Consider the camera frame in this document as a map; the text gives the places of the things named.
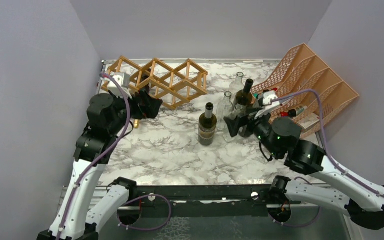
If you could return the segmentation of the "dark bottle silver cap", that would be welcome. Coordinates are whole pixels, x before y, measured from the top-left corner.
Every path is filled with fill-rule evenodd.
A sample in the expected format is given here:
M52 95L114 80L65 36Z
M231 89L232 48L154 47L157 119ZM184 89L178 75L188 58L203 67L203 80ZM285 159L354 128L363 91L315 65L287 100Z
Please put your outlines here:
M208 102L198 120L198 142L203 146L213 143L217 127L217 117L213 114L214 104Z

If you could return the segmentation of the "green wine bottle beige label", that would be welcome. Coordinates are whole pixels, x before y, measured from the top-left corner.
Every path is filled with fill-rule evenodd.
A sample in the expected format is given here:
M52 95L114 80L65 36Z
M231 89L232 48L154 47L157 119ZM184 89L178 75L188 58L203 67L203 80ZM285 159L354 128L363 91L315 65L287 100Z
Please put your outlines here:
M253 95L251 93L251 89L253 87L254 80L248 78L244 84L242 90L239 90L234 98L233 107L239 106L241 109L245 109L251 105L253 100Z

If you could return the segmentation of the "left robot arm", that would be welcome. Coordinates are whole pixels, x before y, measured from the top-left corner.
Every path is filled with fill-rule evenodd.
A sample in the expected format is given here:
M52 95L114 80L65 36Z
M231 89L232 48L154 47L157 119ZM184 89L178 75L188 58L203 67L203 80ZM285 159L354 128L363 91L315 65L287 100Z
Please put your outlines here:
M75 145L66 195L52 225L38 234L39 240L97 240L118 207L135 203L137 183L122 178L91 207L98 181L131 118L155 119L162 104L161 99L151 97L145 90L134 97L99 93L90 99L88 123Z

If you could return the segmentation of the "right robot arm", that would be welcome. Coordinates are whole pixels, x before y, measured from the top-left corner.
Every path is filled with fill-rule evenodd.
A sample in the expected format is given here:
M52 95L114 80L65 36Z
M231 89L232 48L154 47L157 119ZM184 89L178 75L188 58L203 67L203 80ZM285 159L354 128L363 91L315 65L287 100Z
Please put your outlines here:
M305 185L286 176L276 176L268 190L276 204L306 202L336 210L360 227L369 230L384 228L384 185L377 185L330 159L325 149L300 139L301 127L288 117L270 122L270 114L251 118L239 114L224 118L231 137L240 129L255 135L261 146L270 152L267 161L284 159L290 170L324 181L330 188Z

